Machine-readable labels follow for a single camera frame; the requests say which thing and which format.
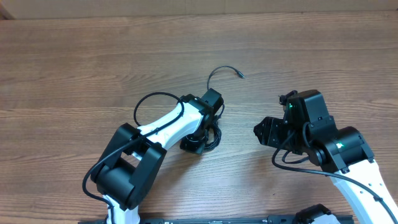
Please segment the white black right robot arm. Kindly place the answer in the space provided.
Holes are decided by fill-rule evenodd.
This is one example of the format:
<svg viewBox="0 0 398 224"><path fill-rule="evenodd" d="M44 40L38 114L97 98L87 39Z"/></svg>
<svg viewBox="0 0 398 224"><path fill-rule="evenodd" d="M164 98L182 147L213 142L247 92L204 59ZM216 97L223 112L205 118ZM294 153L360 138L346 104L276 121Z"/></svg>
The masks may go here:
<svg viewBox="0 0 398 224"><path fill-rule="evenodd" d="M337 129L332 116L284 119L266 117L254 127L262 145L297 155L306 154L318 170L298 168L298 161L283 170L328 176L351 205L360 223L397 223L397 205L379 171L374 153L363 135L354 127Z"/></svg>

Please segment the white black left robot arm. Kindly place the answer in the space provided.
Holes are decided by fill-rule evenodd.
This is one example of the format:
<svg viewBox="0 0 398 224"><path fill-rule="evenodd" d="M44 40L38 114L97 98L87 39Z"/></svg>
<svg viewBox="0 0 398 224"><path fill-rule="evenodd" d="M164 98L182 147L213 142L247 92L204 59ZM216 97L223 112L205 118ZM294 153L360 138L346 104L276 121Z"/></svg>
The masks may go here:
<svg viewBox="0 0 398 224"><path fill-rule="evenodd" d="M86 173L82 189L107 205L106 223L139 223L138 206L149 193L165 155L175 143L201 154L212 147L208 130L217 122L221 100L188 96L157 121L121 125L99 161Z"/></svg>

